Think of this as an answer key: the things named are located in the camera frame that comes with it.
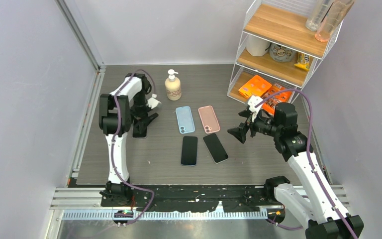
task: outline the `ruler scale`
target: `ruler scale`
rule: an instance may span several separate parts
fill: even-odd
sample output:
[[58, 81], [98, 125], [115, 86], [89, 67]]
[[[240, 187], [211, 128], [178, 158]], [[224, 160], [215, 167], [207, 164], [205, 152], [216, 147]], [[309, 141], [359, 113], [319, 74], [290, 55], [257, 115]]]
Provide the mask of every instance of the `ruler scale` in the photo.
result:
[[[118, 209], [102, 209], [102, 210], [64, 210], [62, 220], [120, 220], [115, 218], [114, 214]], [[134, 218], [140, 212], [133, 210]], [[154, 220], [222, 220], [222, 219], [267, 219], [267, 209], [262, 208], [258, 212], [236, 212], [225, 213], [222, 208], [218, 208], [213, 212], [191, 213], [191, 212], [145, 212], [139, 219], [140, 221]]]

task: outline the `snack box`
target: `snack box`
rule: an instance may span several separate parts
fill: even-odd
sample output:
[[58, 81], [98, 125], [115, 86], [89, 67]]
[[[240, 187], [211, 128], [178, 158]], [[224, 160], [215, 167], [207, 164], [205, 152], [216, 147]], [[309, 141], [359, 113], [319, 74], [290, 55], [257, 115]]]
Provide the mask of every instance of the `snack box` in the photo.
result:
[[271, 86], [272, 84], [263, 79], [261, 76], [255, 75], [241, 88], [239, 88], [238, 91], [243, 97], [248, 99], [252, 95], [261, 97]]
[[[262, 99], [265, 99], [267, 96], [284, 90], [285, 87], [279, 85], [278, 83], [274, 83], [270, 89], [262, 96]], [[275, 107], [280, 102], [286, 102], [288, 101], [289, 97], [292, 95], [292, 91], [282, 92], [279, 95], [273, 96], [269, 100], [263, 103], [262, 108], [267, 111], [269, 114], [274, 115], [275, 114]]]

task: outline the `yellow package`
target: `yellow package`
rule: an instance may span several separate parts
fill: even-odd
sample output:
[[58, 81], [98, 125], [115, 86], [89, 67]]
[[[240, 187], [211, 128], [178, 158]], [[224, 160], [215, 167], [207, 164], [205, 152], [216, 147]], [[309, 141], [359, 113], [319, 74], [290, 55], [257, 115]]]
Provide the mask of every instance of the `yellow package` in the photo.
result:
[[294, 66], [309, 71], [309, 58], [309, 55], [298, 52], [298, 61]]

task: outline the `plastic bottle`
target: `plastic bottle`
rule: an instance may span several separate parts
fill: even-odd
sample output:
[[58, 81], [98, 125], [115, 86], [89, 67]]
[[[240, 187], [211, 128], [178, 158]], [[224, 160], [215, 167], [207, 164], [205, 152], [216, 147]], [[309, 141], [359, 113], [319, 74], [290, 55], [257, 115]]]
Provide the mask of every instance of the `plastic bottle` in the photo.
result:
[[317, 31], [326, 16], [327, 12], [332, 5], [333, 0], [318, 0], [314, 9], [312, 10], [311, 16], [307, 19], [305, 23], [306, 28], [311, 31]]
[[332, 7], [315, 34], [315, 39], [321, 42], [330, 40], [336, 28], [345, 18], [355, 0], [335, 0]]
[[168, 71], [169, 77], [165, 80], [166, 93], [168, 94], [168, 99], [171, 101], [177, 101], [182, 95], [181, 92], [181, 81], [174, 74], [178, 74], [173, 69]]

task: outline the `beige bottle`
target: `beige bottle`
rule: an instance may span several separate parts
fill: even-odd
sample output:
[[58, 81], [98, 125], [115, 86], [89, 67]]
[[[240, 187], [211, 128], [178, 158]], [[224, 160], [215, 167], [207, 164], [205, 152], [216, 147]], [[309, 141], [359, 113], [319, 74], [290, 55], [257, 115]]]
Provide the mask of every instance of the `beige bottle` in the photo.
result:
[[168, 71], [169, 77], [165, 81], [166, 93], [171, 101], [177, 101], [181, 97], [181, 81], [174, 74], [178, 74], [174, 70]]

